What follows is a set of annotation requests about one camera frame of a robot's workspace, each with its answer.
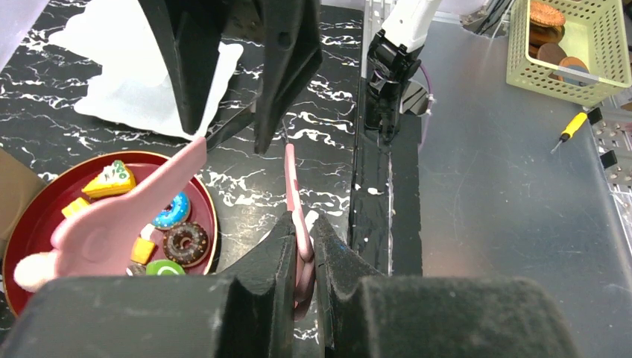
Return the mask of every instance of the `yellow cake slice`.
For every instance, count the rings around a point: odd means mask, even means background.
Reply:
[[[72,203],[68,204],[67,207],[64,207],[61,210],[61,213],[67,219],[67,218],[73,216],[74,214],[79,213],[81,210],[87,208],[88,206],[90,206],[90,203],[88,201],[86,201],[86,199],[84,199],[84,198],[77,198],[77,199],[75,199],[75,201],[73,201]]]
[[[92,199],[104,196],[120,195],[129,192],[136,186],[132,171],[120,160],[115,160],[81,191]]]

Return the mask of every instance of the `toy donut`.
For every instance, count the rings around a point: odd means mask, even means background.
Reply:
[[[158,230],[169,230],[173,226],[186,221],[191,213],[191,201],[184,192],[176,195],[167,210],[163,210],[151,222]]]
[[[177,224],[162,239],[167,259],[184,268],[200,263],[210,248],[209,236],[197,222]]]

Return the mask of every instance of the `white cloth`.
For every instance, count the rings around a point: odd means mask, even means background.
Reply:
[[[239,44],[220,43],[202,122],[189,135],[182,130],[165,63],[137,0],[92,0],[49,40],[103,66],[101,75],[88,80],[88,95],[75,104],[78,113],[189,140],[206,134],[244,51]]]

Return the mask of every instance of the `toy cheese cube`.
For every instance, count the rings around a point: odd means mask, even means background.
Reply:
[[[132,261],[145,265],[149,262],[151,254],[154,252],[156,244],[151,241],[138,238],[134,243],[134,249],[132,249]]]
[[[88,201],[86,201],[86,199],[84,199],[84,198],[77,198],[77,199],[75,199],[75,201],[73,201],[72,203],[68,204],[67,207],[64,207],[61,210],[61,213],[67,219],[67,218],[71,217],[72,215],[74,215],[75,213],[79,213],[81,210],[87,208],[88,206],[90,206],[90,203]]]

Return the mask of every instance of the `blue frosted donut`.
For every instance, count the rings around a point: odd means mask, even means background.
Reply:
[[[158,230],[169,230],[176,224],[186,221],[190,213],[191,201],[184,192],[180,192],[171,202],[171,206],[156,216],[151,224]]]

